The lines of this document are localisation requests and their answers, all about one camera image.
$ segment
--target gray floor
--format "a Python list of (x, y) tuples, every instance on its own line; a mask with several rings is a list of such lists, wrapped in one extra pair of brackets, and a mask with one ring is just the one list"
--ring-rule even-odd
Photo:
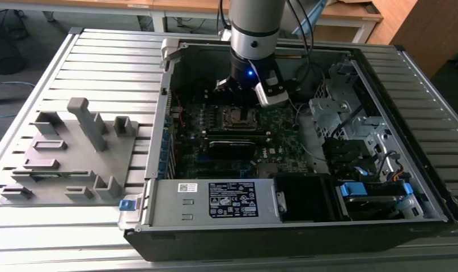
[[(129, 15), (98, 15), (56, 12), (55, 23), (47, 22), (40, 11), (26, 11), (26, 15), (27, 18), (24, 21), (31, 37), (16, 42), (16, 45), (23, 56), (28, 60), (28, 66), (24, 71), (14, 75), (0, 76), (2, 82), (26, 81), (36, 84), (71, 27), (139, 31), (141, 20), (143, 22), (142, 25), (145, 26), (145, 30), (153, 30), (151, 18), (138, 18), (137, 16)], [(177, 21), (173, 18), (169, 18), (169, 31), (191, 33), (191, 31), (197, 29), (195, 33), (215, 33), (215, 20), (206, 20), (202, 26), (202, 19), (189, 20), (185, 18), (185, 20), (183, 24), (187, 25), (187, 27), (178, 27)], [(458, 112), (458, 70), (453, 68), (452, 64), (443, 67), (433, 78), (433, 82)], [(0, 114), (15, 114), (22, 108), (30, 93), (31, 90), (28, 86), (0, 86)], [(12, 120), (14, 118), (0, 118), (0, 140)]]

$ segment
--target silver cylinder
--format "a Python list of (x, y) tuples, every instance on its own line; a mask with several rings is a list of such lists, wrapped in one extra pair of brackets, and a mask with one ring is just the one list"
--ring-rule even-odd
[(280, 28), (285, 0), (233, 0), (229, 18), (249, 32), (265, 33)]
[(285, 0), (231, 1), (231, 47), (241, 57), (260, 60), (274, 53), (284, 9)]
[(274, 53), (280, 31), (266, 37), (256, 37), (233, 28), (231, 48), (238, 55), (250, 60), (261, 60)]

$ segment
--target blue plastic tab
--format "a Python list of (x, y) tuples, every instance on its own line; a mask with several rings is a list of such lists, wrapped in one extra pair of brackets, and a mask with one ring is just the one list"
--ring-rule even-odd
[(167, 163), (159, 163), (159, 172), (165, 172), (167, 169)]
[(167, 150), (169, 149), (169, 142), (162, 142), (162, 150)]
[(169, 158), (169, 153), (167, 152), (161, 152), (161, 160), (166, 161)]
[(362, 174), (362, 176), (368, 176), (369, 175), (369, 172), (366, 170), (364, 170), (362, 167), (356, 166), (354, 168)]
[(162, 140), (169, 141), (169, 139), (170, 139), (170, 134), (167, 132), (165, 132), (162, 134)]
[(366, 196), (368, 190), (362, 182), (346, 182), (341, 185), (342, 196), (354, 197), (354, 196)]
[(415, 190), (412, 189), (412, 186), (409, 183), (404, 184), (404, 189), (405, 189), (407, 194), (413, 194)]
[(118, 206), (121, 211), (135, 211), (137, 210), (137, 201), (135, 200), (122, 200), (121, 205)]

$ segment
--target cable connector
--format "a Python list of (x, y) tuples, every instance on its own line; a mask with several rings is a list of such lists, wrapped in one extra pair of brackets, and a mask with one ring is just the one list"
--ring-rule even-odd
[(400, 153), (393, 153), (389, 155), (389, 158), (393, 160), (399, 160), (401, 158), (401, 154)]

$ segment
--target gray plastic peg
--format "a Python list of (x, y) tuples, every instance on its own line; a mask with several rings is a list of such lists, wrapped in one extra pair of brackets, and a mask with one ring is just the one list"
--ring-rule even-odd
[(88, 104), (88, 99), (74, 97), (68, 103), (68, 112), (75, 114), (84, 135), (87, 135), (97, 151), (105, 151), (107, 149), (107, 142), (103, 139), (102, 131), (90, 113)]

